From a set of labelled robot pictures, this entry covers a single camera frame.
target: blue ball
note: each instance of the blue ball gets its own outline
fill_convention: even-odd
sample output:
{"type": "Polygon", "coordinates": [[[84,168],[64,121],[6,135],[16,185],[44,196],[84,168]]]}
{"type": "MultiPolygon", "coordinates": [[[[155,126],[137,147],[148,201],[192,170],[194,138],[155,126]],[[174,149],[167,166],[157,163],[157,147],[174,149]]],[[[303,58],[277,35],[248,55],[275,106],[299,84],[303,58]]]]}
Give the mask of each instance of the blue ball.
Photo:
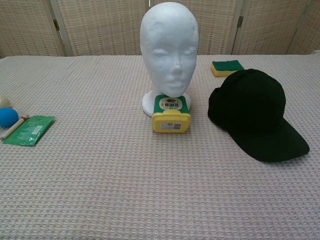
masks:
{"type": "Polygon", "coordinates": [[[0,126],[9,128],[19,120],[18,113],[10,107],[0,108],[0,126]]]}

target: yellow sponge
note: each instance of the yellow sponge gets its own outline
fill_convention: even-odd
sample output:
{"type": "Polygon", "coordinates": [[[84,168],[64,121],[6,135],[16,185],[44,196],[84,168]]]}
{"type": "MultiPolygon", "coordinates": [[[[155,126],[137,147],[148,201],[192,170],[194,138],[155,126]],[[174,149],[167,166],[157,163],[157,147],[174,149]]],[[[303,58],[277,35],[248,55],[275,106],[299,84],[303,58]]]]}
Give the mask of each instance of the yellow sponge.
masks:
{"type": "Polygon", "coordinates": [[[210,68],[215,77],[228,77],[234,72],[244,69],[238,60],[213,61],[210,68]]]}

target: yellow container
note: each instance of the yellow container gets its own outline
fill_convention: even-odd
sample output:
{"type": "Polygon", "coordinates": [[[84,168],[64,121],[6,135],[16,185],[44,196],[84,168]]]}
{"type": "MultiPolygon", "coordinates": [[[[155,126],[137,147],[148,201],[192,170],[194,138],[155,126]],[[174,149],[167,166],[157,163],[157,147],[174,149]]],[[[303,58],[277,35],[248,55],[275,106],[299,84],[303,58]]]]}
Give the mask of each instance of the yellow container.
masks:
{"type": "Polygon", "coordinates": [[[184,133],[190,126],[189,114],[184,96],[177,98],[159,95],[155,98],[151,118],[152,130],[157,133],[184,133]]]}

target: cap brim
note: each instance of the cap brim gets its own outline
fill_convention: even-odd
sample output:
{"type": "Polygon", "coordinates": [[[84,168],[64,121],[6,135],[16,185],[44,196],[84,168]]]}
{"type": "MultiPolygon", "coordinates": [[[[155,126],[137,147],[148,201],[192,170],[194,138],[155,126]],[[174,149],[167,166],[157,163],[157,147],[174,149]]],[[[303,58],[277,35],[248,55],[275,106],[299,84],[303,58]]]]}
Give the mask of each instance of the cap brim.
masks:
{"type": "Polygon", "coordinates": [[[262,162],[281,162],[309,152],[303,137],[285,120],[280,128],[267,134],[229,132],[233,140],[251,157],[262,162]]]}

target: table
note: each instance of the table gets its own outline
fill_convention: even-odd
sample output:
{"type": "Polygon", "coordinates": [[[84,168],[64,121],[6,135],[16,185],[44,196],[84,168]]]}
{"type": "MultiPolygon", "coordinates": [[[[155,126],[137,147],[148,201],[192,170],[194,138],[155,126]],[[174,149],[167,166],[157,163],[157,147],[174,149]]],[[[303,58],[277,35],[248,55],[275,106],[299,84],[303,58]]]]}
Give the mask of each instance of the table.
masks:
{"type": "Polygon", "coordinates": [[[141,56],[13,56],[0,92],[20,114],[55,116],[34,147],[0,144],[1,239],[320,239],[320,54],[200,55],[188,132],[152,132],[141,56]],[[207,117],[239,60],[277,79],[309,154],[248,156],[207,117]]]}

